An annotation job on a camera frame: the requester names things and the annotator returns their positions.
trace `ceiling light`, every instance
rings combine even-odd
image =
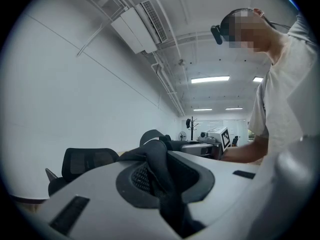
[[[263,79],[264,79],[263,77],[257,77],[257,76],[256,76],[256,77],[253,79],[253,81],[254,81],[254,82],[261,83]]]
[[[228,107],[225,110],[242,110],[243,107]]]
[[[214,76],[214,77],[202,77],[191,79],[192,84],[205,83],[205,82],[217,82],[217,81],[228,81],[230,76]]]
[[[204,111],[204,110],[212,110],[212,108],[199,108],[199,109],[194,109],[193,111]]]

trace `air vent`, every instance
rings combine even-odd
[[[157,12],[155,11],[153,5],[151,4],[150,1],[144,1],[141,3],[145,12],[148,14],[151,23],[153,24],[156,33],[158,34],[161,43],[163,43],[164,41],[166,41],[168,39],[166,32],[164,30],[164,27],[160,21],[160,18],[157,15]]]

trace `air conditioner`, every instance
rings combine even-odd
[[[157,50],[156,44],[165,42],[168,37],[150,1],[130,8],[111,23],[113,28],[135,54]]]

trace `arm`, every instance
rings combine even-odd
[[[227,148],[221,160],[236,163],[254,162],[267,154],[268,141],[267,138],[256,135],[247,145]]]

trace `ceiling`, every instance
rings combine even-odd
[[[132,0],[138,4],[145,0]],[[212,108],[211,113],[224,113],[225,108],[242,107],[243,112],[253,109],[258,83],[254,77],[264,77],[271,62],[262,53],[245,48],[230,48],[224,42],[218,45],[210,33],[212,25],[220,24],[230,11],[237,8],[259,8],[272,22],[291,26],[298,13],[288,0],[160,0],[178,41],[183,68],[173,42],[172,32],[156,0],[155,7],[169,40],[159,45],[159,53],[168,63],[172,81],[186,115],[193,109]],[[226,82],[191,84],[192,78],[230,76]]]

